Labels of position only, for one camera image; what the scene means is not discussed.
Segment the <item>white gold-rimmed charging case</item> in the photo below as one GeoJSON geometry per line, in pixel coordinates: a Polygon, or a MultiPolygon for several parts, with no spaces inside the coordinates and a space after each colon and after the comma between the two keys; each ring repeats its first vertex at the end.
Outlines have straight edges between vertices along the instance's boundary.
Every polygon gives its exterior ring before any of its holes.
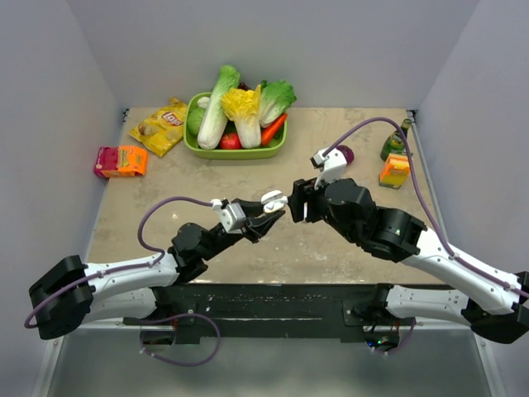
{"type": "Polygon", "coordinates": [[[264,213],[275,213],[288,205],[288,197],[280,190],[273,190],[264,194],[260,202],[264,213]]]}

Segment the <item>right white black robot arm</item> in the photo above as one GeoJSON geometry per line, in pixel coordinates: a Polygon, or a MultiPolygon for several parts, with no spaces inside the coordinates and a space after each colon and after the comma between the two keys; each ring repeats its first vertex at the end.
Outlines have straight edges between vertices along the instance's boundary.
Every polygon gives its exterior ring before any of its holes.
{"type": "Polygon", "coordinates": [[[445,289],[378,285],[368,305],[379,325],[394,318],[458,323],[492,342],[510,344],[528,331],[528,274],[509,274],[445,248],[436,232],[409,213],[379,207],[365,187],[339,179],[322,187],[294,182],[288,199],[294,222],[323,221],[371,256],[435,276],[445,289]]]}

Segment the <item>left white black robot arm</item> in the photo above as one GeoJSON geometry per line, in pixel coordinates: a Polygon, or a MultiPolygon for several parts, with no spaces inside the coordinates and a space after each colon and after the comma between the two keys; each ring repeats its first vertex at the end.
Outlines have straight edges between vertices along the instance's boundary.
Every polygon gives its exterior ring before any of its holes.
{"type": "Polygon", "coordinates": [[[219,222],[211,229],[184,224],[168,249],[146,243],[141,219],[138,242],[150,255],[135,260],[85,263],[66,256],[29,288],[32,311],[24,326],[37,329],[41,339],[64,336],[83,323],[112,317],[146,318],[165,323],[171,314],[168,300],[155,296],[158,287],[185,284],[207,270],[207,261],[242,239],[258,242],[284,215],[288,202],[280,191],[259,202],[213,199],[193,204],[210,208],[219,222]]]}

